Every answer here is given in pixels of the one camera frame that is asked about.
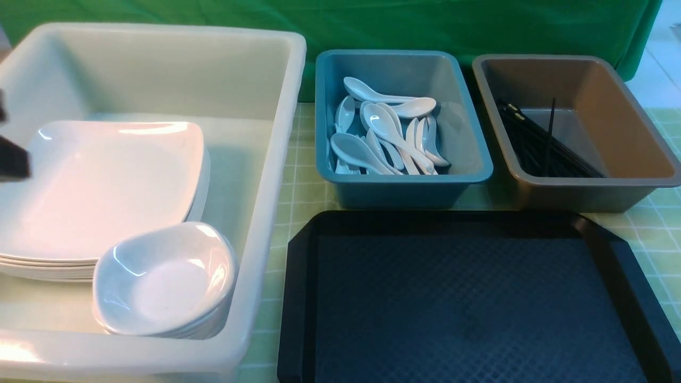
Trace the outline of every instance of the white plastic bin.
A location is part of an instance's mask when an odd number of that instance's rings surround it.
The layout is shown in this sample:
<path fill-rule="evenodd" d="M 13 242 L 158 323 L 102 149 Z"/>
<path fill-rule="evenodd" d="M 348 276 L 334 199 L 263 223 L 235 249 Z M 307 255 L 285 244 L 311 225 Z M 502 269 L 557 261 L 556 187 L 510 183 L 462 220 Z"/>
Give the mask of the white plastic bin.
<path fill-rule="evenodd" d="M 26 145 L 55 120 L 197 123 L 212 163 L 203 221 L 241 257 L 225 327 L 203 341 L 104 335 L 90 285 L 0 275 L 0 377 L 234 379 L 260 302 L 305 50 L 295 33 L 128 24 L 49 24 L 19 44 L 0 65 L 10 118 L 0 134 Z"/>

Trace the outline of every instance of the stack of bowls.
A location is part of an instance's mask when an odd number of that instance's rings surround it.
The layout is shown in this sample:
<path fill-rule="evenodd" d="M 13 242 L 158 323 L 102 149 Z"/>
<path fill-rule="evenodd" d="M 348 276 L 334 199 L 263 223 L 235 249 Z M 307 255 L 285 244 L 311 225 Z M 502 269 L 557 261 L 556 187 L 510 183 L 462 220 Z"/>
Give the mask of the stack of bowls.
<path fill-rule="evenodd" d="M 95 267 L 95 319 L 110 334 L 213 337 L 227 319 L 237 267 L 227 239 L 200 222 L 123 241 Z"/>

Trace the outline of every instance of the brown bin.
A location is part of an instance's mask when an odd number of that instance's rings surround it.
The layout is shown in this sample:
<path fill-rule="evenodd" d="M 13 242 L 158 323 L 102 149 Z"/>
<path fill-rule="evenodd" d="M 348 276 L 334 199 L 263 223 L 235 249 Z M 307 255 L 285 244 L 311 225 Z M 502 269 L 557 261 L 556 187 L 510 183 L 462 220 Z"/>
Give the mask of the brown bin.
<path fill-rule="evenodd" d="M 506 163 L 495 168 L 507 172 L 516 208 L 623 212 L 659 187 L 681 185 L 681 164 L 608 63 L 484 55 L 474 60 L 473 72 Z M 553 97 L 553 137 L 606 178 L 535 177 L 521 169 L 495 100 L 515 104 L 546 129 Z"/>

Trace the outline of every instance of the plastic bin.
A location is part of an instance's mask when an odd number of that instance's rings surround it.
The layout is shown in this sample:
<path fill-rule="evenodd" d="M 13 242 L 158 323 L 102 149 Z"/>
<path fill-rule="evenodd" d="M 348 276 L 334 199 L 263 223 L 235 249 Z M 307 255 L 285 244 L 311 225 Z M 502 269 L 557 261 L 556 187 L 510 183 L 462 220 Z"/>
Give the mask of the plastic bin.
<path fill-rule="evenodd" d="M 417 50 L 329 50 L 317 58 L 315 147 L 317 170 L 336 189 L 347 209 L 448 209 L 473 183 L 492 175 L 471 95 L 456 59 L 444 52 Z M 427 96 L 438 101 L 440 154 L 451 164 L 437 176 L 336 174 L 329 138 L 338 105 L 347 96 L 343 78 L 364 81 L 390 95 Z M 406 129 L 408 121 L 402 120 Z M 364 134 L 358 117 L 349 133 Z"/>
<path fill-rule="evenodd" d="M 189 121 L 211 177 L 202 221 L 240 256 L 229 314 L 206 340 L 103 334 L 89 284 L 0 275 L 0 380 L 233 382 L 261 301 L 305 58 L 295 33 L 223 27 L 50 24 L 0 65 L 21 145 L 50 121 Z"/>
<path fill-rule="evenodd" d="M 659 187 L 681 185 L 679 161 L 613 68 L 595 57 L 484 55 L 473 72 L 519 209 L 623 212 Z M 495 100 L 548 126 L 606 178 L 534 177 L 521 169 Z"/>

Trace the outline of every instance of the spoon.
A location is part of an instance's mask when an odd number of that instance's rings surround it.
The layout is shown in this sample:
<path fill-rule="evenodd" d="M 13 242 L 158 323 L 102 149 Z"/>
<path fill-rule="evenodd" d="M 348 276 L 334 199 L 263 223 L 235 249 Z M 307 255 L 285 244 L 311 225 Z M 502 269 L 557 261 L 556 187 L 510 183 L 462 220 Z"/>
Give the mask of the spoon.
<path fill-rule="evenodd" d="M 381 163 L 381 160 L 359 137 L 348 133 L 336 133 L 331 136 L 330 142 L 334 153 L 348 164 L 374 173 L 394 174 Z"/>
<path fill-rule="evenodd" d="M 428 133 L 424 135 L 424 149 L 426 157 L 432 161 L 435 166 L 449 166 L 449 162 L 444 159 L 440 152 L 437 151 L 437 121 L 432 114 L 429 114 L 425 118 L 426 125 L 428 126 Z"/>
<path fill-rule="evenodd" d="M 395 123 L 395 126 L 397 127 L 397 132 L 400 134 L 400 137 L 404 138 L 405 133 L 402 131 L 402 123 L 400 122 L 400 117 L 397 117 L 397 114 L 395 113 L 394 110 L 392 110 L 392 107 L 390 107 L 388 104 L 384 104 L 383 102 L 379 102 L 376 104 L 383 108 L 388 114 L 390 114 L 392 121 Z M 407 169 L 407 174 L 421 174 L 419 173 L 419 170 L 416 168 L 416 165 L 414 165 L 414 161 L 411 159 L 411 156 L 407 154 L 407 152 L 403 151 L 402 149 L 397 148 L 397 151 L 400 155 L 400 158 L 402 159 L 402 162 L 404 163 L 404 168 Z"/>
<path fill-rule="evenodd" d="M 413 119 L 407 126 L 407 144 L 409 146 L 414 146 L 414 135 L 415 135 L 415 130 L 416 130 L 416 124 L 418 123 L 419 119 Z M 416 165 L 414 164 L 414 160 L 411 159 L 411 156 L 406 152 L 400 149 L 400 153 L 402 154 L 402 159 L 405 161 L 405 168 L 407 169 L 407 174 L 413 174 L 413 175 L 419 175 L 421 174 L 419 170 L 416 168 Z"/>
<path fill-rule="evenodd" d="M 352 121 L 355 119 L 355 100 L 347 96 L 344 98 L 336 111 L 336 133 L 347 133 Z"/>
<path fill-rule="evenodd" d="M 369 146 L 369 149 L 371 149 L 372 152 L 381 160 L 381 163 L 388 169 L 390 169 L 391 172 L 397 175 L 402 175 L 402 172 L 393 168 L 390 166 L 390 164 L 387 162 L 387 159 L 385 158 L 385 153 L 383 152 L 383 149 L 381 149 L 381 144 L 379 143 L 378 137 L 376 137 L 376 133 L 374 133 L 373 130 L 370 130 L 366 133 L 366 144 Z"/>
<path fill-rule="evenodd" d="M 336 174 L 361 174 L 361 172 L 357 166 L 348 165 L 347 162 L 338 158 L 336 161 Z"/>
<path fill-rule="evenodd" d="M 366 131 L 369 131 L 370 129 L 369 129 L 369 125 L 366 123 L 366 120 L 364 119 L 364 114 L 362 113 L 362 111 L 363 111 L 363 107 L 365 107 L 369 104 L 371 104 L 371 103 L 368 102 L 368 101 L 365 101 L 365 102 L 362 102 L 362 105 L 360 105 L 360 120 L 362 122 L 362 126 L 364 126 L 364 129 Z M 392 161 L 392 164 L 395 166 L 395 168 L 397 170 L 404 169 L 405 163 L 403 162 L 402 156 L 400 155 L 400 153 L 398 153 L 397 149 L 395 149 L 395 147 L 392 144 L 390 144 L 390 143 L 388 143 L 384 140 L 379 139 L 379 142 L 381 143 L 381 145 L 383 145 L 383 147 L 385 147 L 385 150 L 387 150 L 387 154 L 390 156 L 390 161 Z"/>
<path fill-rule="evenodd" d="M 419 119 L 414 119 L 410 122 L 409 126 L 407 127 L 407 144 L 409 146 L 416 147 L 416 130 L 417 130 L 418 125 L 419 125 Z M 421 168 L 423 173 L 426 174 L 426 175 L 437 174 L 437 170 L 435 170 L 435 169 L 433 169 L 432 172 L 428 172 L 427 169 L 422 168 L 420 165 L 419 165 L 419 168 Z"/>
<path fill-rule="evenodd" d="M 355 100 L 346 96 L 338 105 L 336 110 L 336 120 L 334 127 L 336 128 L 336 133 L 345 133 L 350 126 L 352 121 L 355 119 Z M 336 158 L 336 173 L 337 174 L 359 174 L 360 169 L 356 166 L 348 166 L 340 158 Z"/>
<path fill-rule="evenodd" d="M 437 102 L 430 97 L 419 97 L 400 105 L 391 106 L 401 119 L 420 119 L 435 109 Z"/>
<path fill-rule="evenodd" d="M 426 128 L 426 119 L 421 119 L 416 125 L 416 135 L 414 136 L 414 143 L 416 144 L 416 149 L 419 149 L 419 152 L 424 153 L 424 141 L 426 139 L 425 132 L 424 130 Z"/>
<path fill-rule="evenodd" d="M 365 106 L 364 118 L 378 138 L 404 149 L 424 172 L 432 174 L 435 170 L 432 161 L 415 147 L 407 144 L 407 141 L 397 132 L 395 122 L 383 108 L 374 104 Z"/>
<path fill-rule="evenodd" d="M 354 98 L 360 101 L 385 102 L 386 104 L 401 104 L 416 97 L 382 95 L 371 89 L 367 84 L 354 77 L 343 79 L 345 90 Z"/>

